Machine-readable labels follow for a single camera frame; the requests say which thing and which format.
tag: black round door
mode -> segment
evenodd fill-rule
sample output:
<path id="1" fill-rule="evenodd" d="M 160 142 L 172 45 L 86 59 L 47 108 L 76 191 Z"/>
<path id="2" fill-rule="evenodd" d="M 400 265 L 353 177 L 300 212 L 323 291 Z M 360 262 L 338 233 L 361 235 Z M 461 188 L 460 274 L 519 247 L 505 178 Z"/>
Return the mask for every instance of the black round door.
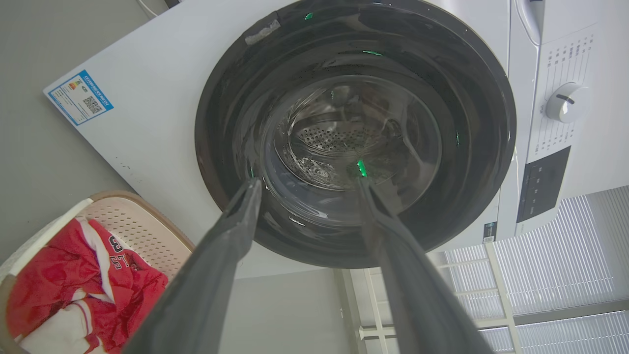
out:
<path id="1" fill-rule="evenodd" d="M 265 186 L 255 240 L 321 266 L 376 266 L 354 181 L 370 177 L 425 250 L 493 199 L 515 104 L 487 45 L 417 0 L 302 0 L 254 24 L 201 95 L 195 143 L 219 207 Z"/>

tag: gray wall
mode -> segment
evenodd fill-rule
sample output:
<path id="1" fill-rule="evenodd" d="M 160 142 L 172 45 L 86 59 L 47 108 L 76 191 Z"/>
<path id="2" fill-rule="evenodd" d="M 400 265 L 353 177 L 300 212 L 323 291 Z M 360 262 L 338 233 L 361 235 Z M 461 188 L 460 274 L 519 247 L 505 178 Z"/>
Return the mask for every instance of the gray wall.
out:
<path id="1" fill-rule="evenodd" d="M 0 263 L 78 201 L 131 190 L 42 89 L 147 20 L 135 0 L 2 1 Z"/>
<path id="2" fill-rule="evenodd" d="M 220 354 L 348 354 L 332 270 L 234 283 Z"/>

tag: beige laundry basket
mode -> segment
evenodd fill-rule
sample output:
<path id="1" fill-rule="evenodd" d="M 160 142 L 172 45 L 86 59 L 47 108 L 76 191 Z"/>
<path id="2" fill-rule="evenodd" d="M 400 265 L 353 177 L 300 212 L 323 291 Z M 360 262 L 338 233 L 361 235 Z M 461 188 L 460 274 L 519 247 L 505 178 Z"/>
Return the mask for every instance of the beige laundry basket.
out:
<path id="1" fill-rule="evenodd" d="M 0 266 L 0 348 L 7 354 L 26 353 L 9 334 L 6 306 L 17 274 L 75 217 L 97 220 L 120 237 L 149 265 L 172 280 L 186 262 L 194 245 L 157 209 L 127 191 L 105 191 L 79 202 L 46 225 Z"/>

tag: green light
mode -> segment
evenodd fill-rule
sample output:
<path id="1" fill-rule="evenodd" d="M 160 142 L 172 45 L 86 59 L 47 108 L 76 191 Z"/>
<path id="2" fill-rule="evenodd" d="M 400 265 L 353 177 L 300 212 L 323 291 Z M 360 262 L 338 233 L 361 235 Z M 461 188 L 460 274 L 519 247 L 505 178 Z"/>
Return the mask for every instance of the green light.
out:
<path id="1" fill-rule="evenodd" d="M 382 57 L 382 54 L 378 53 L 378 52 L 374 52 L 373 50 L 363 50 L 363 53 L 367 53 L 367 54 L 373 54 L 373 55 L 379 55 Z"/>
<path id="2" fill-rule="evenodd" d="M 358 160 L 356 164 L 358 165 L 358 169 L 360 170 L 360 173 L 362 174 L 362 176 L 367 177 L 367 170 L 365 169 L 365 163 L 362 162 L 362 160 Z"/>

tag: basket handle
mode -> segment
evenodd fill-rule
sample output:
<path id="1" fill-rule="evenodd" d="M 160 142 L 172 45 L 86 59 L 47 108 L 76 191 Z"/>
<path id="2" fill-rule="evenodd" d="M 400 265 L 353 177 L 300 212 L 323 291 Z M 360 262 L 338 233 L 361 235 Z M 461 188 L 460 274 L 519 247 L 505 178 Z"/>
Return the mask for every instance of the basket handle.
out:
<path id="1" fill-rule="evenodd" d="M 6 307 L 9 304 L 9 295 L 13 285 L 15 285 L 15 276 L 7 275 L 6 278 L 0 283 L 0 348 L 4 350 L 6 354 L 29 354 L 26 350 L 20 347 L 11 333 L 9 333 L 9 326 L 6 324 Z"/>

